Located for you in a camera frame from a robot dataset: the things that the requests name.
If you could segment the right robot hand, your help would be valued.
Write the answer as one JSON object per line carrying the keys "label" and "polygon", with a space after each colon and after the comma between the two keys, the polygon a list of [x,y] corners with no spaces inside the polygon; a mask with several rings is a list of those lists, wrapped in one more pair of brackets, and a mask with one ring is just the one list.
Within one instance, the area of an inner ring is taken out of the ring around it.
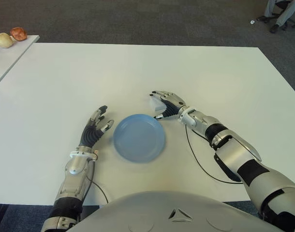
{"label": "right robot hand", "polygon": [[162,113],[154,116],[156,120],[178,115],[180,109],[186,106],[184,100],[172,92],[155,90],[152,91],[149,96],[156,97],[158,100],[164,103],[166,107]]}

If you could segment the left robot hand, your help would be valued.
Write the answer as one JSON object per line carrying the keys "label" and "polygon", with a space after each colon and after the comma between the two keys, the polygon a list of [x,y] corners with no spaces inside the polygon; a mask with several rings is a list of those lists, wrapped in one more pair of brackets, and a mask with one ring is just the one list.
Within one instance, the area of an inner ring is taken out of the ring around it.
{"label": "left robot hand", "polygon": [[89,118],[81,134],[79,146],[93,148],[99,139],[113,126],[114,120],[109,120],[104,126],[98,128],[100,121],[104,119],[107,106],[99,107]]}

